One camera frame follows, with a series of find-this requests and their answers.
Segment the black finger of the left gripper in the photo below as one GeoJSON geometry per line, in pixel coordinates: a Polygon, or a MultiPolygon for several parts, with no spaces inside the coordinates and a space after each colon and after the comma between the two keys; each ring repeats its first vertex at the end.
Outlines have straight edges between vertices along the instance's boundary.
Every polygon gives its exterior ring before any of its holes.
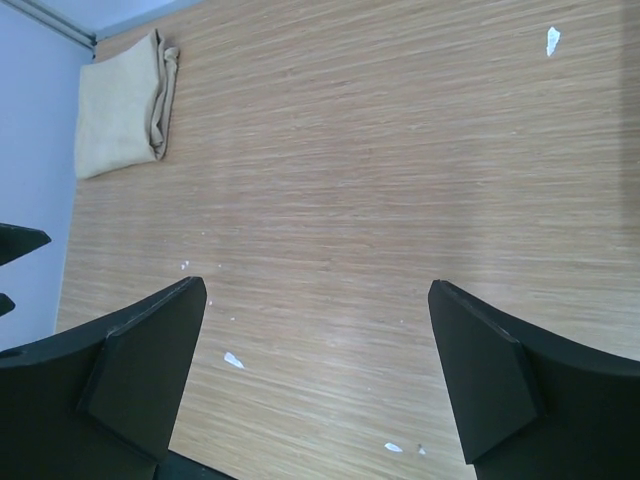
{"type": "Polygon", "coordinates": [[[0,294],[0,316],[3,316],[15,309],[15,303],[6,294],[0,294]]]}
{"type": "Polygon", "coordinates": [[[0,224],[0,265],[3,266],[48,244],[51,238],[42,230],[0,224]]]}

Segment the beige t shirt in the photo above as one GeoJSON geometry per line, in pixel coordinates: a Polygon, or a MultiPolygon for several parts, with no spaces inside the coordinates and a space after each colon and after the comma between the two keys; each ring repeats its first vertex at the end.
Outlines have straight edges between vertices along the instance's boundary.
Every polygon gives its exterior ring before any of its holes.
{"type": "Polygon", "coordinates": [[[80,70],[76,178],[160,161],[166,153],[180,50],[156,29],[80,70]]]}

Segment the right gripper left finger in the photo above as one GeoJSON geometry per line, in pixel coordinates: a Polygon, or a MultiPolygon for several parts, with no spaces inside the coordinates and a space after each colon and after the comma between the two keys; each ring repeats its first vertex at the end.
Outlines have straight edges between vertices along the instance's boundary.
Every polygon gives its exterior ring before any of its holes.
{"type": "Polygon", "coordinates": [[[4,479],[151,479],[169,453],[207,304],[186,277],[1,353],[4,479]]]}

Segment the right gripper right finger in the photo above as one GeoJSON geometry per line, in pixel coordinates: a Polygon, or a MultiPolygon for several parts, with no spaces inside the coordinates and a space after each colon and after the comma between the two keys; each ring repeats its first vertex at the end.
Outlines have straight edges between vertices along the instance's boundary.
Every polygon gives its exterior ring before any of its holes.
{"type": "Polygon", "coordinates": [[[639,364],[502,312],[443,280],[431,325],[479,479],[636,479],[639,364]]]}

